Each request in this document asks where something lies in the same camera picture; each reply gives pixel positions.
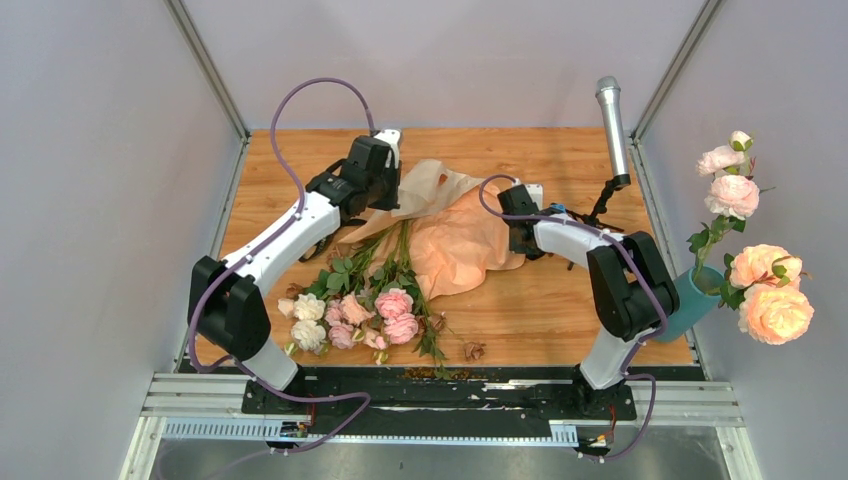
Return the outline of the brown kraft wrapping paper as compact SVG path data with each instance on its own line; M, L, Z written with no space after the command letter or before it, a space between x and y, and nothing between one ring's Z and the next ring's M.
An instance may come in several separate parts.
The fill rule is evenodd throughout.
M479 199L483 196L493 207L500 189L482 182L439 160L422 160L400 182L399 209L374 213L339 242L358 243L409 221L412 269L425 296L470 291L482 285L489 271L524 264L523 256L509 250L508 226L486 211Z

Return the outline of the rose bouquet with green leaves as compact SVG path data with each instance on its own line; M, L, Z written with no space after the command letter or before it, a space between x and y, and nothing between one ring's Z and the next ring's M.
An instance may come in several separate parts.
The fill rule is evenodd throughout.
M307 287L292 283L278 310L293 321L287 354L322 356L363 346L385 365L393 346L409 345L433 361L433 377L456 377L439 345L445 315L433 310L412 265L412 222L404 220L365 239Z

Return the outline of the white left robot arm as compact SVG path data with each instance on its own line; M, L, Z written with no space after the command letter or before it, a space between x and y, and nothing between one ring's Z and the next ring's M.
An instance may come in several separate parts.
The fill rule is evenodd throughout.
M399 206L402 134L360 135L347 156L316 175L301 199L222 260L204 256L191 272L188 324L263 381L283 413L298 411L306 386L298 364L271 337L264 297L310 248L366 209Z

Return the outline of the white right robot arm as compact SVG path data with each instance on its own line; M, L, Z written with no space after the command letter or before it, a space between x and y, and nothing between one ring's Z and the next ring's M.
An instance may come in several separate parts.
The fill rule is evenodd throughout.
M636 348L663 332L680 298L653 237L643 231L611 233L580 223L564 208L542 209L538 185L517 183L497 195L509 227L509 250L528 260L555 255L584 268L590 279L601 329L579 364L571 403L596 417L611 403L609 388L620 383Z

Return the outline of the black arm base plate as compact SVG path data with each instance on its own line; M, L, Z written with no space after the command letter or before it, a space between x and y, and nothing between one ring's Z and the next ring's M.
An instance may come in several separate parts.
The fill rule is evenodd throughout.
M340 395L365 392L366 410L344 434L542 436L552 420L596 421L601 426L631 421L637 413L632 392L620 384L593 393L576 384L572 367L466 367L456 377L433 377L431 367L306 366L287 390L295 396L328 398L299 404L247 383L245 414L297 416L310 432L327 433L362 402Z

